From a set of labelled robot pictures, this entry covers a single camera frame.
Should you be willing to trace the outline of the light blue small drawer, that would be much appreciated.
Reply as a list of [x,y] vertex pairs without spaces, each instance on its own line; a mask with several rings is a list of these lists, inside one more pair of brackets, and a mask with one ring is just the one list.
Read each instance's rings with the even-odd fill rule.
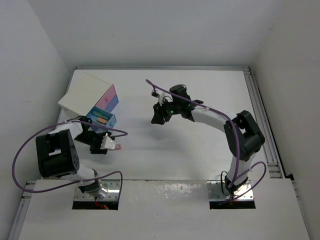
[[89,111],[86,117],[90,118],[94,124],[108,128],[113,128],[117,123],[114,114],[96,106]]

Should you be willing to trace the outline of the pink correction tape case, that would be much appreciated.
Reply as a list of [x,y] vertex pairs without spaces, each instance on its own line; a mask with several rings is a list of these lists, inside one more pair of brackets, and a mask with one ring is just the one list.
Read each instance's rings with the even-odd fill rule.
[[116,144],[114,150],[121,150],[122,149],[122,145],[121,144]]

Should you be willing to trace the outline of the pink drawer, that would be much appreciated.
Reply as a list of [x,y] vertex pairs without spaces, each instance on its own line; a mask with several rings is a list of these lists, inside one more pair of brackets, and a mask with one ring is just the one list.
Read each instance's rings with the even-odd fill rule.
[[104,93],[104,95],[100,98],[100,100],[96,103],[95,106],[100,109],[105,109],[115,95],[116,95],[116,89],[115,89],[115,86],[112,84],[109,87],[109,89]]

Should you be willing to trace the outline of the green correction tape case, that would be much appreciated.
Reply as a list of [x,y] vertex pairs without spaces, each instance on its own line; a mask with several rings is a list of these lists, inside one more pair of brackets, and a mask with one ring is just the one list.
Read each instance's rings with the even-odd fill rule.
[[94,116],[96,116],[97,118],[104,118],[104,119],[107,119],[107,118],[108,118],[107,115],[105,115],[105,114],[103,114],[103,113],[101,113],[101,112],[99,112],[99,111],[93,111],[92,114],[93,114]]

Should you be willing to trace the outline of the purple-blue drawer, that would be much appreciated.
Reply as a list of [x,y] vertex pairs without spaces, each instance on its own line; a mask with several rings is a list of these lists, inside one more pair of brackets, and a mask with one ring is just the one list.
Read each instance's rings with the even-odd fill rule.
[[114,97],[109,101],[105,110],[107,112],[111,113],[113,111],[113,109],[117,106],[118,103],[119,103],[119,99],[118,99],[117,94],[115,94]]

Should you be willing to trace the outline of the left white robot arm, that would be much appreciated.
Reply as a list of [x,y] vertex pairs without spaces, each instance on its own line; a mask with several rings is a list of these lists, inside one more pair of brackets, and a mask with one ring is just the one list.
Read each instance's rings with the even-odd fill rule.
[[108,186],[97,178],[96,170],[80,163],[74,141],[89,146],[92,155],[105,155],[116,149],[115,137],[108,130],[90,130],[93,121],[86,116],[67,121],[55,130],[35,138],[38,169],[43,178],[75,182],[83,194],[103,199]]

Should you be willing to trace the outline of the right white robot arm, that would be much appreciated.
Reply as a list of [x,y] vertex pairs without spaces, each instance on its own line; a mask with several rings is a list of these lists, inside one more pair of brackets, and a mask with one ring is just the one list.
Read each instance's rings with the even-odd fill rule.
[[265,143],[265,136],[252,114],[243,110],[230,118],[206,106],[201,100],[192,100],[184,84],[165,90],[150,80],[146,82],[152,86],[151,95],[157,98],[153,106],[152,124],[164,125],[172,116],[180,115],[193,123],[205,124],[225,134],[232,160],[222,190],[233,195],[247,181],[248,173],[253,168],[253,158]]

